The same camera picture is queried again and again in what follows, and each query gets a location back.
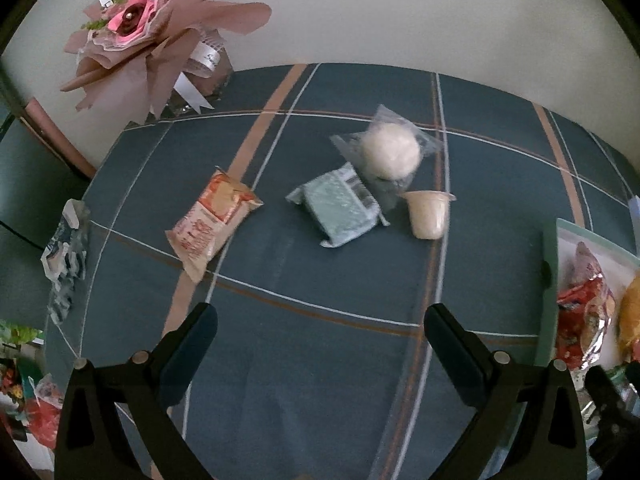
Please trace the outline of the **blue plaid tablecloth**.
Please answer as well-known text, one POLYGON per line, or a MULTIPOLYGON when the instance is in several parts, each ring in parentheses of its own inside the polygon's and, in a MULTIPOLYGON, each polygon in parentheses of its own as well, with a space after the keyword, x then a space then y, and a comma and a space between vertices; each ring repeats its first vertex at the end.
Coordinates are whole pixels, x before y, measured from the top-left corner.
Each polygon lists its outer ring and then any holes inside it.
POLYGON ((172 418, 218 479, 425 479, 471 418, 420 323, 440 301, 485 344, 531 361, 544 229, 558 219, 634 250, 639 169, 574 122, 493 88, 404 68, 277 66, 236 74, 213 114, 124 131, 85 195, 88 272, 46 360, 118 364, 182 315, 180 261, 165 233, 217 168, 240 159, 262 208, 242 223, 186 303, 219 332, 172 418), (399 204, 330 249, 297 185, 335 169, 331 139, 386 106, 442 140, 417 190, 454 194, 440 242, 412 236, 399 204), (267 127, 257 132, 259 119, 267 127))

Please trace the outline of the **white power strip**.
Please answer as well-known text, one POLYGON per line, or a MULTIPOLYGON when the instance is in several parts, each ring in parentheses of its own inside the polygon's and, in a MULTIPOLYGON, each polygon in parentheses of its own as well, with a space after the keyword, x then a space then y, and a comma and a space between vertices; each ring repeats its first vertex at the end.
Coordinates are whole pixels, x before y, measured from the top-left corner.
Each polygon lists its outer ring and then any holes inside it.
POLYGON ((628 208, 634 236, 638 237, 640 233, 640 197, 638 195, 634 195, 628 200, 628 208))

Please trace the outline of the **wrapped yellow croissant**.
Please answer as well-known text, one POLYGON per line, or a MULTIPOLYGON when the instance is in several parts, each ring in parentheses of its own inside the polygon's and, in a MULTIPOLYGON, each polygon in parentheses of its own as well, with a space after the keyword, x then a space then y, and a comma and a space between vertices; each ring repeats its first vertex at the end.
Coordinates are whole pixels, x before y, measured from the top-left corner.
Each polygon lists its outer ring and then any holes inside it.
POLYGON ((617 345, 624 362, 639 361, 640 278, 636 274, 627 286, 618 312, 617 345))

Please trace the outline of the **mint green snack packet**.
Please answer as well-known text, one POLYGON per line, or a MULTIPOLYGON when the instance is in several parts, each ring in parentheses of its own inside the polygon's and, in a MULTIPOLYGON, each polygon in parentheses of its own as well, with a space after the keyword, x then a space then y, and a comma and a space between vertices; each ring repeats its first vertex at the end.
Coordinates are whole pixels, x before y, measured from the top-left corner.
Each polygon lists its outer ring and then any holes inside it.
POLYGON ((325 248, 344 246, 376 226, 390 225, 350 162, 299 185, 285 199, 306 208, 324 234, 320 245, 325 248))

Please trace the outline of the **beige orange oat snack packet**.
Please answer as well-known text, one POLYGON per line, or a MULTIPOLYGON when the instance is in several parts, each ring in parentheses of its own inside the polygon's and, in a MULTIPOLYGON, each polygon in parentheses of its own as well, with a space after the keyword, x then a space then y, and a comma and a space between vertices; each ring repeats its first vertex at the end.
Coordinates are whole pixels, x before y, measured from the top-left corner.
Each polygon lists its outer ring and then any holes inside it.
POLYGON ((192 283, 204 278, 208 264, 231 235, 263 204, 247 185, 216 169, 190 210, 165 232, 192 283))

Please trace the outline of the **white jelly cup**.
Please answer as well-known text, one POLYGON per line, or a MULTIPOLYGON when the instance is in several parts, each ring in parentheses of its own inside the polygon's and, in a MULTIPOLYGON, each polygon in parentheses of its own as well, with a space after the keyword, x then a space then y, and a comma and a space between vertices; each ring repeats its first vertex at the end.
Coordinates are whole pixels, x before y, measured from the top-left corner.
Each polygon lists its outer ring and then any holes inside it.
POLYGON ((440 240, 449 226, 454 194, 442 191, 410 191, 401 194, 407 202, 412 234, 418 240, 440 240))

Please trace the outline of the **pale green white tray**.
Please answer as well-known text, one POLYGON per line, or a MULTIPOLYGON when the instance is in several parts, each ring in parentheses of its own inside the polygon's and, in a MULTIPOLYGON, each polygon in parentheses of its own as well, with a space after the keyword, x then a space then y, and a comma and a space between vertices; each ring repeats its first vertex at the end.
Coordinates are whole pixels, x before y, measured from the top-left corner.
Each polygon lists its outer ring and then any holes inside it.
POLYGON ((591 367, 602 367, 625 408, 639 413, 638 389, 625 376, 629 359, 618 342, 620 307, 639 271, 639 259, 596 233, 556 219, 544 230, 542 263, 548 284, 542 294, 535 363, 544 366, 560 360, 566 365, 586 443, 592 445, 600 416, 585 387, 591 367))

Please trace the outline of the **pink oat snack packet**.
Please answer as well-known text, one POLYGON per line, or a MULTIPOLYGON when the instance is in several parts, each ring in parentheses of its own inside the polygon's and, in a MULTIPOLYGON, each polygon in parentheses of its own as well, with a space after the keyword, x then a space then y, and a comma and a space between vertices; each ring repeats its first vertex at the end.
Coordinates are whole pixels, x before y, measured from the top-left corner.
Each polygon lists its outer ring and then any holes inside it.
POLYGON ((570 282, 574 286, 606 286, 600 262, 585 242, 579 242, 576 246, 574 271, 570 282))

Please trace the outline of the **blue white crumpled wrapper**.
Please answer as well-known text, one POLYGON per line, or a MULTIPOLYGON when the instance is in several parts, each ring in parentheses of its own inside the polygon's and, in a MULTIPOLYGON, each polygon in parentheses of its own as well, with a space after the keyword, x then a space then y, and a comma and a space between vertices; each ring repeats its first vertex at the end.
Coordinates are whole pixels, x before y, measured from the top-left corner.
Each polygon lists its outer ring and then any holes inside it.
POLYGON ((51 282, 47 309, 51 321, 61 325, 74 304, 75 289, 87 272, 90 210, 82 200, 70 198, 40 261, 51 282))

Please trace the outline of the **pink paper flower bouquet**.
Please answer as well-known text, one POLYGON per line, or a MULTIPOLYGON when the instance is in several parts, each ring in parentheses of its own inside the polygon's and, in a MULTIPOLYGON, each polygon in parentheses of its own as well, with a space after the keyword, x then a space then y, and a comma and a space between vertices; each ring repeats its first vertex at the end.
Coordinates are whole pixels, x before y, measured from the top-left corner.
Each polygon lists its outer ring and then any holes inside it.
POLYGON ((248 35, 268 23, 262 2, 219 0, 98 0, 88 22, 68 38, 73 79, 62 91, 82 90, 78 110, 119 112, 142 124, 160 116, 203 28, 248 35))

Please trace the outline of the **clear bag white bun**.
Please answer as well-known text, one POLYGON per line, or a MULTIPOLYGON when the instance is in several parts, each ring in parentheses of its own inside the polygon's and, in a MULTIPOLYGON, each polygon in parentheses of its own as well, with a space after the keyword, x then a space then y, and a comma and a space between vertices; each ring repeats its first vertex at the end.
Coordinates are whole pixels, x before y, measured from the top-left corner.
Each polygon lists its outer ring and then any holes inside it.
POLYGON ((366 130, 337 134, 330 140, 384 212, 396 207, 422 160, 442 149, 441 140, 382 104, 366 130))

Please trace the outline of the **red biscuit snack packet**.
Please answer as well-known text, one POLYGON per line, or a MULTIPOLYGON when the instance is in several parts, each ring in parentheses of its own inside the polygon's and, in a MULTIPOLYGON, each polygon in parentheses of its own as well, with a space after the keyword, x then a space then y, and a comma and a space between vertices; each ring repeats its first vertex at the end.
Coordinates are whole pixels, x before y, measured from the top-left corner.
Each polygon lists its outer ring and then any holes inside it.
POLYGON ((573 286, 558 293, 556 357, 570 370, 585 370, 600 358, 604 336, 611 325, 616 302, 611 289, 573 286))

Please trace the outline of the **glass vase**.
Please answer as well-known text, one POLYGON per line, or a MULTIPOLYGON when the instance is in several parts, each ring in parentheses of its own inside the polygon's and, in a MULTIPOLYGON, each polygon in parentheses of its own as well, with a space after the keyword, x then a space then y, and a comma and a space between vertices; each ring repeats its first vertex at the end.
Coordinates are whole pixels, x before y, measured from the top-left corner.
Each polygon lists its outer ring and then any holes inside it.
POLYGON ((167 103, 175 116, 214 109, 228 84, 233 68, 224 40, 216 29, 203 28, 201 40, 186 61, 167 103))

